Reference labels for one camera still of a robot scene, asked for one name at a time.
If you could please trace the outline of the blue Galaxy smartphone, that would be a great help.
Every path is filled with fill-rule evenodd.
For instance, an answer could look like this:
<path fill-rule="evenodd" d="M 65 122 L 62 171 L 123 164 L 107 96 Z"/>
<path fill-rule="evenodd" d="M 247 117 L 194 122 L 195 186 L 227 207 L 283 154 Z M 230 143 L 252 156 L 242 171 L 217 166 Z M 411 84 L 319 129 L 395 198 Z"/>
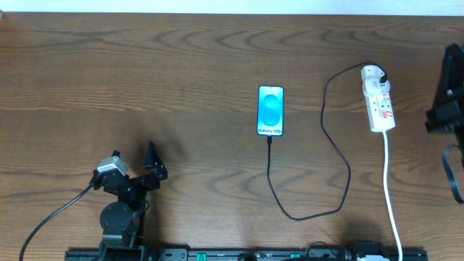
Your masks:
<path fill-rule="evenodd" d="M 282 86 L 260 86 L 258 88 L 257 135 L 282 136 L 284 88 Z"/>

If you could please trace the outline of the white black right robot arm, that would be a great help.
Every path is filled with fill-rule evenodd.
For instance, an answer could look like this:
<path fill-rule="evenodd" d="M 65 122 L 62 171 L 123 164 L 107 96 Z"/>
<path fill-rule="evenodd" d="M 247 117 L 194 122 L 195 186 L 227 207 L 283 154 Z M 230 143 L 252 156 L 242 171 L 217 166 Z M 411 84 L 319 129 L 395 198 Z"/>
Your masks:
<path fill-rule="evenodd" d="M 428 133 L 454 134 L 463 154 L 463 46 L 444 50 L 441 74 L 432 108 L 426 112 Z"/>

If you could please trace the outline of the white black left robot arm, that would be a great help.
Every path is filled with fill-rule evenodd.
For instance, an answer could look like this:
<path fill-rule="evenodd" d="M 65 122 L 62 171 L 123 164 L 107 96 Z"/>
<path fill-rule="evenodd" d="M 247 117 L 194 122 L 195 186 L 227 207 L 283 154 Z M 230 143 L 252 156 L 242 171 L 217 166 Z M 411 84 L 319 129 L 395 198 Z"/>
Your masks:
<path fill-rule="evenodd" d="M 158 251 L 144 244 L 144 219 L 149 209 L 146 195 L 159 189 L 160 182 L 167 179 L 167 169 L 152 141 L 146 149 L 143 169 L 148 171 L 146 175 L 129 177 L 128 166 L 119 151 L 114 151 L 93 172 L 90 185 L 117 197 L 100 214 L 103 232 L 99 260 L 159 259 Z"/>

